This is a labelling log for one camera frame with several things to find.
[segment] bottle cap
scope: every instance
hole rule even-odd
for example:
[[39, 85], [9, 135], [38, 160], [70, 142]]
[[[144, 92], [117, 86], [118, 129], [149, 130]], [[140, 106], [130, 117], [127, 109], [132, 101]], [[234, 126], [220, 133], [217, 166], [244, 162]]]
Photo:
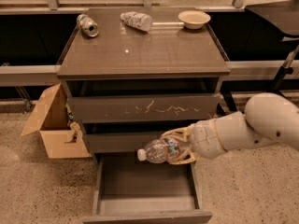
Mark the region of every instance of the bottle cap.
[[137, 151], [137, 156], [140, 161], [145, 161], [147, 159], [147, 153], [144, 149], [139, 149]]

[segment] open cardboard box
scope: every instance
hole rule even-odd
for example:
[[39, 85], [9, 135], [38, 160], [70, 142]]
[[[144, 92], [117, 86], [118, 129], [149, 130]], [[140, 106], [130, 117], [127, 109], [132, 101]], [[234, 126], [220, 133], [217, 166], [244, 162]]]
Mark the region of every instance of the open cardboard box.
[[71, 142], [75, 131], [67, 128], [65, 101], [66, 95], [61, 84], [45, 89], [21, 136], [40, 131], [51, 159], [90, 157], [82, 140], [81, 130], [78, 131], [77, 141]]

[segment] speckled floor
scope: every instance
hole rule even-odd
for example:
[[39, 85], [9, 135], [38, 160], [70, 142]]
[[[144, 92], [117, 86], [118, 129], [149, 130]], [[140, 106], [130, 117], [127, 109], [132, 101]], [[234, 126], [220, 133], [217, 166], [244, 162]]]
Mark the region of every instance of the speckled floor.
[[[92, 212], [92, 159], [48, 159], [38, 133], [20, 138], [22, 110], [0, 103], [0, 223], [81, 223]], [[298, 223], [299, 152], [290, 147], [231, 151], [196, 170], [209, 224]]]

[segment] cabinet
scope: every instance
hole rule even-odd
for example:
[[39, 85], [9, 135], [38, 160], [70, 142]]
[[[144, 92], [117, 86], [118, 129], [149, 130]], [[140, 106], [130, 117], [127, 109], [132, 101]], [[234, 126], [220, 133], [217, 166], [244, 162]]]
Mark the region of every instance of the cabinet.
[[[120, 14], [132, 10], [152, 16], [148, 33], [121, 23]], [[85, 223], [195, 224], [211, 217], [200, 209], [193, 166], [158, 168], [135, 160], [135, 151], [161, 133], [213, 116], [222, 77], [229, 74], [207, 27], [185, 29], [178, 20], [182, 10], [90, 9], [88, 15], [97, 22], [99, 36], [88, 38], [78, 31], [65, 56], [58, 77], [85, 145], [99, 162], [93, 216]], [[142, 188], [153, 178], [156, 188]], [[174, 190], [169, 193], [157, 190], [171, 184]], [[110, 209], [103, 205], [97, 211], [100, 202], [96, 200], [102, 195], [105, 206], [113, 204], [123, 211], [106, 212]], [[112, 203], [105, 199], [108, 195], [115, 198]], [[188, 204], [173, 206], [180, 199]], [[138, 211], [136, 200], [144, 201], [146, 210]], [[135, 211], [126, 210], [132, 206]]]

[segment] white bowl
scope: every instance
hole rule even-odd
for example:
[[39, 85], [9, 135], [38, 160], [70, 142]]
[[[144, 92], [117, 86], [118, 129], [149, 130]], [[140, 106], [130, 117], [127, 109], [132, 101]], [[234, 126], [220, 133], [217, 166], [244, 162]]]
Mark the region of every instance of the white bowl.
[[203, 11], [182, 11], [178, 14], [178, 18], [184, 22], [185, 27], [189, 29], [200, 29], [209, 22], [211, 17]]

